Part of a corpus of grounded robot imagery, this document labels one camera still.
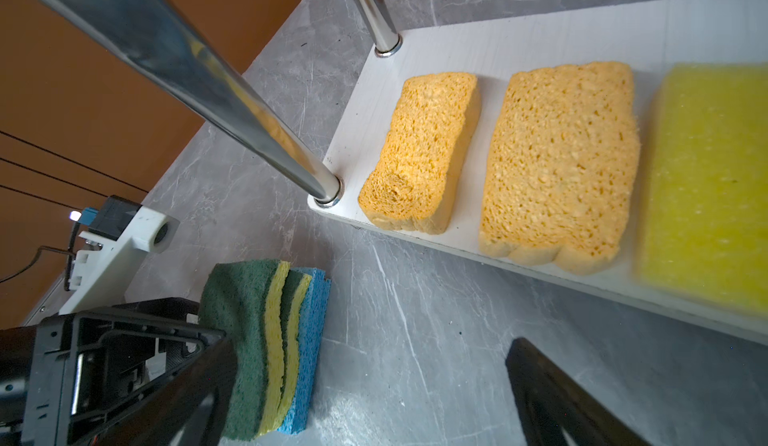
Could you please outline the green scrub sponge top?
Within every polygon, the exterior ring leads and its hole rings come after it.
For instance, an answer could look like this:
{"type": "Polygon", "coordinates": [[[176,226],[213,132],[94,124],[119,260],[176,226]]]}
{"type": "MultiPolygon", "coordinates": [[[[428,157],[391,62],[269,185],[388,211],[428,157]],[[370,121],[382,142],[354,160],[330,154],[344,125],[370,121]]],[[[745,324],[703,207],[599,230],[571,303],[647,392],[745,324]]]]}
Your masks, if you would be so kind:
{"type": "Polygon", "coordinates": [[[285,359],[280,320],[290,263],[262,259],[216,265],[202,292],[199,324],[233,342],[238,373],[223,435],[249,441],[269,432],[282,398],[285,359]]]}

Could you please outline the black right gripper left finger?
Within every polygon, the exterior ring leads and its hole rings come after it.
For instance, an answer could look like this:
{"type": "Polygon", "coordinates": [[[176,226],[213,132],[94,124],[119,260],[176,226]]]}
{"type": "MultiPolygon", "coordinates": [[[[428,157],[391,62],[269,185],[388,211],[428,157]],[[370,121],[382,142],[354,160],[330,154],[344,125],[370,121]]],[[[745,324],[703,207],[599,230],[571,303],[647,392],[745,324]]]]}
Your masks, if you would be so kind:
{"type": "Polygon", "coordinates": [[[127,418],[110,427],[98,445],[217,445],[237,376],[229,339],[207,348],[175,379],[127,418]]]}

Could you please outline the yellow green sponge middle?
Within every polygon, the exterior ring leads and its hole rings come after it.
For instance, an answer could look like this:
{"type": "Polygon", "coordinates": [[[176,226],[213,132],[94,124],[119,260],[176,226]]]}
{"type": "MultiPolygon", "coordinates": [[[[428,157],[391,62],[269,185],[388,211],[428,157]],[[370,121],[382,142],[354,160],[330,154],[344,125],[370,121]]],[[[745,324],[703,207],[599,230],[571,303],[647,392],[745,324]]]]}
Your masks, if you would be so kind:
{"type": "Polygon", "coordinates": [[[278,429],[283,424],[292,405],[298,385],[300,315],[311,282],[312,277],[303,270],[291,269],[282,291],[280,326],[284,352],[284,375],[281,398],[273,423],[275,429],[278,429]]]}

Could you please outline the orange cellulose sponge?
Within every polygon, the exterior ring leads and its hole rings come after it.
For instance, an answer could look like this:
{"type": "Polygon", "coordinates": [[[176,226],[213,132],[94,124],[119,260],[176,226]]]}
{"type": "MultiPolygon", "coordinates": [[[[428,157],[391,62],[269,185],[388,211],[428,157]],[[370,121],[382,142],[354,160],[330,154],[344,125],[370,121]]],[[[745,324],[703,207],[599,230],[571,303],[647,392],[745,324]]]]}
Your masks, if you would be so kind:
{"type": "Polygon", "coordinates": [[[514,74],[488,151],[479,250],[575,275],[620,250],[640,158],[634,78],[622,62],[514,74]]]}
{"type": "Polygon", "coordinates": [[[358,195],[383,230],[444,233],[482,110],[479,78],[466,72],[404,82],[379,160],[358,195]]]}

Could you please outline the white two-tier metal shelf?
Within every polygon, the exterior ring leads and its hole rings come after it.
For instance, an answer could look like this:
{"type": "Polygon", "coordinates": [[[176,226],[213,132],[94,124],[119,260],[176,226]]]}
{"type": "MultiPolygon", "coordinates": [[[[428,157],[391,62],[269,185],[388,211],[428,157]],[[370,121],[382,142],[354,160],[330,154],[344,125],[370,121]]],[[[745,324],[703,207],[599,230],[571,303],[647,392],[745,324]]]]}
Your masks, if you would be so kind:
{"type": "Polygon", "coordinates": [[[316,158],[166,0],[40,0],[356,227],[767,340],[767,0],[404,31],[316,158]],[[404,84],[475,75],[447,229],[363,207],[404,84]]]}

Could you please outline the blue sponge bottom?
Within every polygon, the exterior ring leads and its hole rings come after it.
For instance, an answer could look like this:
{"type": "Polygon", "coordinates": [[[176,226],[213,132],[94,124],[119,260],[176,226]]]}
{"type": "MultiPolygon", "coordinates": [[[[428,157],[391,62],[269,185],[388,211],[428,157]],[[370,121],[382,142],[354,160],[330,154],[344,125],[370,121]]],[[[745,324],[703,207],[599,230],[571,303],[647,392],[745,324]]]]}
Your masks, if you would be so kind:
{"type": "Polygon", "coordinates": [[[298,267],[312,277],[300,315],[299,348],[300,364],[298,385],[292,405],[278,430],[297,435],[306,429],[316,367],[322,343],[331,281],[325,272],[317,268],[298,267]]]}

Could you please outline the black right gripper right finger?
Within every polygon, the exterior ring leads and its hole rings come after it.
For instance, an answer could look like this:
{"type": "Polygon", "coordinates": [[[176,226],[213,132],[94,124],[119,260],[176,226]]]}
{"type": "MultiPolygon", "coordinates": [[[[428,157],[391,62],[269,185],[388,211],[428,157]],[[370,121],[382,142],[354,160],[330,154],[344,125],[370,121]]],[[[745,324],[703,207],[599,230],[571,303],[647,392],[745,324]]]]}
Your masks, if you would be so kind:
{"type": "Polygon", "coordinates": [[[505,360],[529,445],[645,445],[529,340],[512,341],[505,360]]]}

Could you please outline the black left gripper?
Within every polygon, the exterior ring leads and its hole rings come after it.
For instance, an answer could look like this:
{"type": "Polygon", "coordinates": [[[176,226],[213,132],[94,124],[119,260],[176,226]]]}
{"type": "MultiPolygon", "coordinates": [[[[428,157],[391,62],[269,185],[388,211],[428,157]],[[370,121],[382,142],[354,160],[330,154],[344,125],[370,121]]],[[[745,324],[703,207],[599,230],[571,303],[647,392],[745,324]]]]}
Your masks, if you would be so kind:
{"type": "Polygon", "coordinates": [[[1,425],[20,422],[21,444],[98,445],[101,434],[225,339],[221,330],[182,321],[199,314],[199,303],[186,298],[116,308],[124,310],[1,331],[1,425]]]}

